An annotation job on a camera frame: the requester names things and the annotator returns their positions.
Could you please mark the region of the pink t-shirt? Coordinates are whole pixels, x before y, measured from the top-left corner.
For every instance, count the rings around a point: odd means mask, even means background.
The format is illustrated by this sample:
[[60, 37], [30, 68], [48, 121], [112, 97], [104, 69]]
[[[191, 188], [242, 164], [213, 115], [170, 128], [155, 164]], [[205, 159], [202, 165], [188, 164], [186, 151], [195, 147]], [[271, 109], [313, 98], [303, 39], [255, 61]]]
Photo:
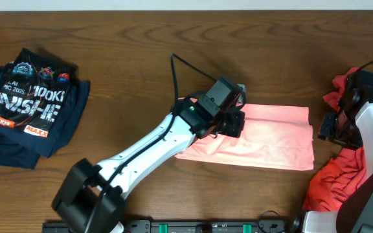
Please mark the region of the pink t-shirt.
[[308, 107], [247, 104], [238, 138], [218, 135], [195, 141], [178, 159], [307, 171], [313, 169], [313, 128]]

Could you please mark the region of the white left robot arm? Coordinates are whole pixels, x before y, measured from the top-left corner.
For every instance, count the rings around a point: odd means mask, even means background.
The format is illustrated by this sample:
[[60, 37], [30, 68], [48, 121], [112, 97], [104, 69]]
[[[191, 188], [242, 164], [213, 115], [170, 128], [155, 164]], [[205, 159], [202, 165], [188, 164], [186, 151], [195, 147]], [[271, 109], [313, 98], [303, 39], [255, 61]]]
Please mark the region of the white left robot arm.
[[96, 165], [74, 164], [52, 201], [71, 232], [122, 232], [120, 222], [131, 191], [170, 157], [210, 134], [239, 137], [245, 100], [241, 87], [213, 87], [176, 99], [171, 112], [149, 134]]

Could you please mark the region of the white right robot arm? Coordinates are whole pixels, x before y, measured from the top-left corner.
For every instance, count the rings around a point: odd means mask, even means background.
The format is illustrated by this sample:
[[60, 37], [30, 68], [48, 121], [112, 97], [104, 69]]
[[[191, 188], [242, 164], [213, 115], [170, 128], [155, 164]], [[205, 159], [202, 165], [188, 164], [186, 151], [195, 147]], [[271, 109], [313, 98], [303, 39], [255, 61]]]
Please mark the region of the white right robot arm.
[[355, 122], [363, 142], [367, 179], [338, 211], [306, 212], [301, 232], [373, 232], [373, 87], [363, 91], [361, 100], [364, 104]]

